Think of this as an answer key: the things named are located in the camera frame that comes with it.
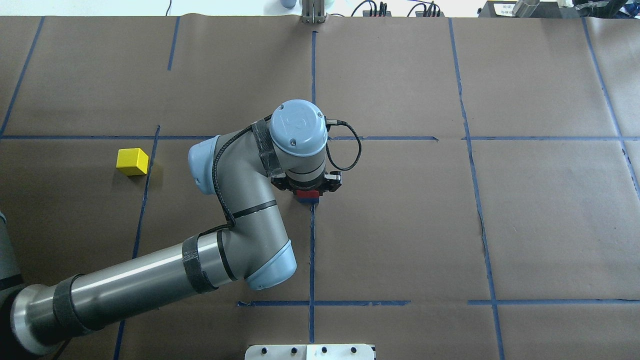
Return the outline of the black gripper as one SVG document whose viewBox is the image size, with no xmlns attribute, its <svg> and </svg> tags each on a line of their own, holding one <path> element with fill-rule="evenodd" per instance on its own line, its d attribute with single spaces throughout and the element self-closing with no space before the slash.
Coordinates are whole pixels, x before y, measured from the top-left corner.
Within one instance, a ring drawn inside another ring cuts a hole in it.
<svg viewBox="0 0 640 360">
<path fill-rule="evenodd" d="M 271 177 L 270 183 L 279 191 L 318 191 L 322 194 L 335 192 L 342 186 L 342 172 L 325 171 L 309 180 L 297 180 L 288 174 L 284 174 L 283 176 Z"/>
</svg>

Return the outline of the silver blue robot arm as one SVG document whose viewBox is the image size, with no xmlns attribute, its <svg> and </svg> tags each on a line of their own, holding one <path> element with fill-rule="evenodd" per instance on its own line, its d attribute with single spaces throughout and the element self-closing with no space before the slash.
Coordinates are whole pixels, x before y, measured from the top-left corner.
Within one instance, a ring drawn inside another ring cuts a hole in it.
<svg viewBox="0 0 640 360">
<path fill-rule="evenodd" d="M 1 358 L 58 353 L 72 338 L 234 281 L 261 291 L 288 280 L 297 261 L 274 189 L 324 193 L 341 186 L 343 169 L 326 170 L 333 126 L 347 123 L 293 99 L 242 130 L 192 146 L 191 176 L 202 194 L 217 197 L 224 223 L 57 285 L 10 291 L 1 303 Z"/>
</svg>

